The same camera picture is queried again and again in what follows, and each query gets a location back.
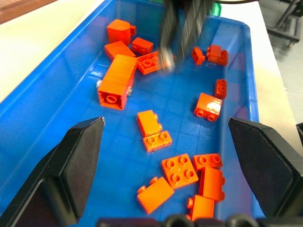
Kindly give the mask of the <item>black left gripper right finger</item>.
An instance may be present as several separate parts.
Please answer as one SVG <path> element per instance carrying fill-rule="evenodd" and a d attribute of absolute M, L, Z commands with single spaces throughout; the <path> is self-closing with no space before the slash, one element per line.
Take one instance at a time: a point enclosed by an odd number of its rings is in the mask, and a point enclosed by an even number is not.
<path fill-rule="evenodd" d="M 266 217 L 303 218 L 303 156 L 275 129 L 231 117 L 243 175 Z"/>

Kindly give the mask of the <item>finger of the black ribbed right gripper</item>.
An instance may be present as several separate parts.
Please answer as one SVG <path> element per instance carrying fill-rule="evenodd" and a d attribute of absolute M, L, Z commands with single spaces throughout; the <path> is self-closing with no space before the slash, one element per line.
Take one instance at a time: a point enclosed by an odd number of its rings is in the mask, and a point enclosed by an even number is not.
<path fill-rule="evenodd" d="M 177 29 L 179 25 L 179 16 L 178 16 L 179 7 L 180 7 L 179 0 L 166 1 L 166 13 L 161 26 L 159 50 L 162 47 L 170 48 L 172 50 L 172 43 L 174 41 L 174 38 L 177 36 Z M 173 54 L 175 60 L 175 66 L 179 63 L 177 62 L 177 53 L 178 52 L 176 52 L 176 55 Z"/>
<path fill-rule="evenodd" d="M 191 52 L 191 48 L 199 39 L 207 14 L 213 7 L 213 0 L 192 0 L 182 28 L 177 62 L 182 62 Z"/>

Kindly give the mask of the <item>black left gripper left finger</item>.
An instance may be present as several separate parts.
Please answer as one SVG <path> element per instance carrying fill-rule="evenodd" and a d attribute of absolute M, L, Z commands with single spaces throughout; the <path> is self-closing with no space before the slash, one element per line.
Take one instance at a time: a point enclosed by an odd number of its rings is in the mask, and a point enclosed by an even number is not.
<path fill-rule="evenodd" d="M 94 181 L 104 117 L 72 126 L 35 166 L 0 216 L 0 227 L 68 227 L 83 216 Z"/>

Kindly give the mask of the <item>green plastic bin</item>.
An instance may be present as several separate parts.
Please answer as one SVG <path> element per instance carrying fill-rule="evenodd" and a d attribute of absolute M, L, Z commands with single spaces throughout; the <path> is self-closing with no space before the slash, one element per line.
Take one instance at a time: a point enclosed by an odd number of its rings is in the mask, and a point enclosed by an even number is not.
<path fill-rule="evenodd" d="M 215 3 L 213 5 L 211 11 L 210 11 L 210 15 L 220 17 L 221 16 L 221 10 L 222 10 L 221 4 L 220 3 Z"/>

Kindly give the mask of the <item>blue plastic bin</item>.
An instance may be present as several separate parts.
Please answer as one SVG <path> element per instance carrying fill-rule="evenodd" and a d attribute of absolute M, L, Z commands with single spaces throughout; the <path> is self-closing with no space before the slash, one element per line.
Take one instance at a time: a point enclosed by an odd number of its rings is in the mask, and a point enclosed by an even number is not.
<path fill-rule="evenodd" d="M 214 216 L 263 212 L 240 168 L 228 127 L 230 117 L 258 121 L 249 27 L 236 20 L 209 17 L 198 47 L 211 44 L 228 51 L 223 67 L 188 57 L 171 74 L 137 71 L 131 95 L 120 111 L 99 103 L 96 82 L 110 65 L 104 53 L 106 27 L 115 19 L 136 26 L 136 36 L 158 43 L 164 6 L 143 0 L 105 0 L 0 104 L 0 213 L 11 202 L 38 161 L 78 122 L 103 116 L 98 167 L 80 227 L 101 217 L 144 218 L 137 190 L 162 177 L 161 162 L 188 154 L 219 153 L 225 198 Z M 194 115 L 201 93 L 214 96 L 218 79 L 227 82 L 220 116 L 214 122 Z M 153 110 L 172 144 L 147 152 L 137 122 L 139 112 Z"/>

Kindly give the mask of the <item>small orange toy brick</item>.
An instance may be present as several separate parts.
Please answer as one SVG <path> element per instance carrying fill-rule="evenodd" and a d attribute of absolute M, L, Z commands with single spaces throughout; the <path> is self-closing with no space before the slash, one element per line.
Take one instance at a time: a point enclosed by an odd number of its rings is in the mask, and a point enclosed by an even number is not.
<path fill-rule="evenodd" d="M 192 50 L 191 55 L 196 65 L 202 65 L 202 63 L 205 61 L 205 56 L 199 47 L 195 46 Z"/>
<path fill-rule="evenodd" d="M 214 96 L 219 99 L 225 99 L 227 95 L 227 82 L 224 79 L 218 79 L 215 83 Z"/>
<path fill-rule="evenodd" d="M 153 50 L 153 43 L 137 37 L 132 42 L 131 50 L 141 55 L 149 54 Z"/>

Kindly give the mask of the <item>orange studded toy brick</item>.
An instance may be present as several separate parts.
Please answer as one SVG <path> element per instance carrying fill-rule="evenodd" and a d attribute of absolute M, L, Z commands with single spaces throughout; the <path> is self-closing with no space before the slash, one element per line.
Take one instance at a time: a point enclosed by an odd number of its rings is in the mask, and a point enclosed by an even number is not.
<path fill-rule="evenodd" d="M 137 68 L 143 75 L 157 71 L 159 69 L 158 51 L 138 57 Z"/>

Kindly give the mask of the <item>orange rounded toy brick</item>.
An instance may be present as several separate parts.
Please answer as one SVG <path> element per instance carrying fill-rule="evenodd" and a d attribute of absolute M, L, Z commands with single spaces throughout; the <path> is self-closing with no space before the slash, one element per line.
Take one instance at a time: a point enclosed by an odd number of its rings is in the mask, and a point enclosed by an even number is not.
<path fill-rule="evenodd" d="M 107 36 L 110 44 L 122 41 L 125 45 L 129 45 L 131 37 L 134 35 L 136 35 L 136 26 L 126 21 L 115 19 L 107 26 Z"/>

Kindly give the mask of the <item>orange sloped toy brick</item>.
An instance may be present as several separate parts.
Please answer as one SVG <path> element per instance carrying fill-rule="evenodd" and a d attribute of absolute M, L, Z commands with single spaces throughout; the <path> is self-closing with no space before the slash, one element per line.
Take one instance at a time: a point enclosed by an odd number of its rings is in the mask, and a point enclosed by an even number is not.
<path fill-rule="evenodd" d="M 135 54 L 124 44 L 123 41 L 117 41 L 104 46 L 107 57 L 112 61 L 117 54 L 135 57 Z"/>

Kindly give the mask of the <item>orange two-stud toy brick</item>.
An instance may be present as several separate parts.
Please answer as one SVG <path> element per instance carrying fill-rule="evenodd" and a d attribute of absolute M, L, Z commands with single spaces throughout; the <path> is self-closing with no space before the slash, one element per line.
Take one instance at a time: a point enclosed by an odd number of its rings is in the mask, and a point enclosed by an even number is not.
<path fill-rule="evenodd" d="M 212 153 L 193 156 L 193 166 L 195 171 L 200 171 L 204 167 L 219 169 L 223 167 L 223 163 L 220 154 Z"/>
<path fill-rule="evenodd" d="M 153 152 L 172 144 L 172 138 L 168 131 L 162 131 L 143 138 L 143 143 L 147 152 Z"/>

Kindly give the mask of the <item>large long orange brick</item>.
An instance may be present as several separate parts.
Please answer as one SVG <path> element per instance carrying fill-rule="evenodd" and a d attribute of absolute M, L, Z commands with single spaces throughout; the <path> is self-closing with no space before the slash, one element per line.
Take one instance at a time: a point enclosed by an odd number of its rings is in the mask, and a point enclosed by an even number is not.
<path fill-rule="evenodd" d="M 101 106 L 123 110 L 127 94 L 134 83 L 137 58 L 118 54 L 113 59 L 100 86 L 98 98 Z"/>

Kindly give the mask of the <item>orange four-stud square brick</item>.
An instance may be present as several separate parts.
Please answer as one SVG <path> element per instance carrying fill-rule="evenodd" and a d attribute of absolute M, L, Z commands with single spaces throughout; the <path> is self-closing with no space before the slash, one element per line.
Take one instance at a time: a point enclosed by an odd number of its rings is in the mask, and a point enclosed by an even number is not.
<path fill-rule="evenodd" d="M 198 181 L 197 173 L 188 154 L 164 159 L 161 162 L 161 167 L 166 180 L 173 189 Z"/>

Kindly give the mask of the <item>brown wooden board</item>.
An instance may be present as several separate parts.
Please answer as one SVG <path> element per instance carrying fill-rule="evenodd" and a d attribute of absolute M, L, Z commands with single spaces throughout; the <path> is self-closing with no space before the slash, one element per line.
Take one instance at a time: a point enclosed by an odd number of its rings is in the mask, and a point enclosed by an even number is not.
<path fill-rule="evenodd" d="M 55 1 L 57 0 L 0 0 L 0 24 Z"/>

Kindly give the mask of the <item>black metal frame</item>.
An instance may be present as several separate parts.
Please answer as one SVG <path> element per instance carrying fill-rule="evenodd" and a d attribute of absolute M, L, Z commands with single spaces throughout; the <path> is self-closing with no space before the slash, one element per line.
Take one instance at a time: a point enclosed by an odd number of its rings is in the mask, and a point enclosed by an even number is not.
<path fill-rule="evenodd" d="M 288 6 L 274 27 L 266 26 L 267 32 L 278 38 L 289 41 L 288 47 L 301 39 L 301 17 L 303 16 L 303 0 L 277 0 Z"/>

